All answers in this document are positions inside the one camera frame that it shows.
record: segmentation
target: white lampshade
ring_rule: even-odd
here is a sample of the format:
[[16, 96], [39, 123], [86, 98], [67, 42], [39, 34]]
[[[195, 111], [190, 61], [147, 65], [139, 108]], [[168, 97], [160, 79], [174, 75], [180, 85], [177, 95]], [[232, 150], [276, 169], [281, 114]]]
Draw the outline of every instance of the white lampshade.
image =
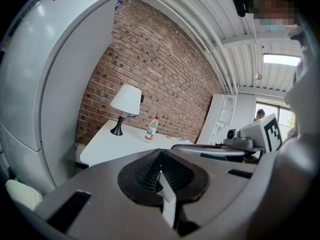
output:
[[139, 115], [141, 94], [142, 92], [138, 88], [124, 84], [110, 105], [117, 110]]

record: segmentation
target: white cabinet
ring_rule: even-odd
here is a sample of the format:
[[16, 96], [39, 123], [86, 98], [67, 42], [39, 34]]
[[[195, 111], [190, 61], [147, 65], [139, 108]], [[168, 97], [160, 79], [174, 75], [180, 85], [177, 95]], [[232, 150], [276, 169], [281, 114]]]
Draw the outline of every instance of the white cabinet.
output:
[[230, 126], [234, 116], [237, 96], [214, 94], [197, 144], [209, 144], [213, 135]]

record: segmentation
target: white cushion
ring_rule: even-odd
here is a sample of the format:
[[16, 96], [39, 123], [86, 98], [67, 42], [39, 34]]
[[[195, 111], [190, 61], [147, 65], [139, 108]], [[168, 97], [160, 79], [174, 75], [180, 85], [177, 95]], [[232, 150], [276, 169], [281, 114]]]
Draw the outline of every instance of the white cushion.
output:
[[18, 181], [9, 179], [5, 183], [5, 187], [13, 200], [25, 205], [32, 211], [42, 202], [42, 195], [37, 190]]

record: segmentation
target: corrugated ceiling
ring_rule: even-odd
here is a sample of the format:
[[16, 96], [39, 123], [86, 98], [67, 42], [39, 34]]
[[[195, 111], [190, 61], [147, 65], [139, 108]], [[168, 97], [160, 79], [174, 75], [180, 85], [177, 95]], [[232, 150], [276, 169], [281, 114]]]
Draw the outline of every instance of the corrugated ceiling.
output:
[[[202, 48], [226, 92], [239, 87], [287, 91], [295, 67], [263, 63], [264, 53], [299, 56], [289, 28], [237, 15], [232, 0], [143, 0], [175, 21]], [[262, 74], [256, 80], [257, 73]]]

